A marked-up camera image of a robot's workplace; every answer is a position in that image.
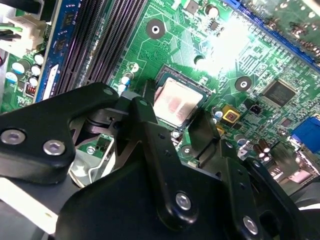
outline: metal bolt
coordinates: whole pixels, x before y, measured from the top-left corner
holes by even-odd
[[[17,129],[9,129],[1,134],[1,141],[9,145],[21,144],[26,139],[26,135]]]
[[[257,168],[260,168],[260,164],[256,160],[254,160],[253,163]]]
[[[66,146],[59,140],[49,140],[43,145],[43,151],[50,156],[60,156],[65,150]]]
[[[248,229],[250,233],[252,233],[253,235],[258,234],[258,232],[259,232],[258,227],[257,227],[256,223],[249,216],[245,216],[243,218],[243,223],[244,223],[244,226],[246,227],[246,229]]]
[[[110,90],[110,89],[108,89],[108,88],[106,88],[105,90],[103,90],[104,91],[104,93],[106,93],[106,94],[108,94],[108,95],[113,95],[114,93]]]
[[[232,144],[231,144],[230,142],[226,141],[225,144],[226,144],[229,148],[231,148],[231,149],[233,148],[233,146],[232,146]]]
[[[171,136],[172,136],[174,139],[177,139],[177,138],[180,137],[180,133],[179,133],[178,131],[173,131],[173,132],[171,133]]]
[[[90,155],[93,155],[93,154],[95,154],[96,149],[93,146],[88,146],[86,149],[86,152]]]
[[[146,101],[144,101],[144,100],[140,100],[140,103],[141,103],[142,105],[144,105],[144,106],[148,106],[148,103],[147,103]]]
[[[176,204],[178,204],[178,206],[185,211],[188,211],[191,209],[191,200],[190,198],[185,195],[182,192],[179,192],[176,196],[175,196],[175,201]]]

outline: cable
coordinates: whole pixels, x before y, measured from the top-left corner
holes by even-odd
[[[90,183],[91,183],[91,184],[92,184],[91,172],[92,172],[93,170],[96,170],[96,169],[101,168],[102,164],[104,164],[104,161],[105,161],[105,159],[107,158],[107,155],[108,155],[108,153],[110,152],[111,147],[113,146],[114,143],[115,143],[115,139],[113,138],[112,141],[110,142],[107,150],[105,151],[105,153],[104,153],[104,155],[103,155],[103,157],[102,157],[102,159],[101,159],[100,164],[99,164],[98,166],[95,166],[95,167],[92,167],[92,168],[89,169],[88,174],[89,174],[89,180],[90,180]]]
[[[22,32],[21,27],[2,25],[2,24],[0,24],[0,30],[11,30],[11,31],[16,31],[16,32]]]

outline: blue expansion slot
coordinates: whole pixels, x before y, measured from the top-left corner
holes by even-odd
[[[263,29],[265,32],[271,35],[279,43],[281,43],[283,46],[289,49],[293,54],[295,54],[297,57],[299,57],[301,60],[303,60],[305,63],[307,63],[309,66],[311,66],[317,72],[320,73],[320,67],[315,63],[315,61],[311,57],[302,52],[298,47],[294,46],[291,42],[289,42],[285,37],[281,36],[278,32],[270,30],[268,27],[266,27],[265,23],[259,17],[251,13],[240,2],[238,2],[237,0],[223,0],[223,2],[228,4],[234,10],[242,13],[243,15],[251,19],[252,22],[258,25],[261,29]]]
[[[82,0],[62,0],[58,3],[60,6],[57,6],[57,15],[52,23],[52,32],[46,48],[45,65],[42,67],[35,97],[36,103],[50,98],[52,90],[57,84],[81,3]]]

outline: motherboard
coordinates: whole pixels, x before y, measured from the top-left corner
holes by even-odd
[[[320,175],[320,145],[299,142],[320,117],[320,16],[304,1],[62,2],[42,45],[36,91],[30,94],[26,81],[6,81],[2,112],[94,82],[143,96],[153,81],[154,112],[183,162],[199,166],[189,127],[204,111],[240,159],[257,158],[275,179],[283,148],[293,149],[304,176],[305,155],[312,156],[312,174],[299,184]],[[11,54],[7,71],[23,59],[37,65],[36,53]],[[25,75],[34,75],[31,68]],[[102,135],[80,149],[102,158],[110,141]]]

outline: white connector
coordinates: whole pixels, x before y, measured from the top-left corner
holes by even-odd
[[[21,39],[13,41],[0,41],[0,49],[5,50],[19,58],[26,53],[37,49],[44,42],[46,23],[33,18],[31,15],[4,17],[4,23],[10,23],[22,31],[14,31],[13,34],[21,36]]]

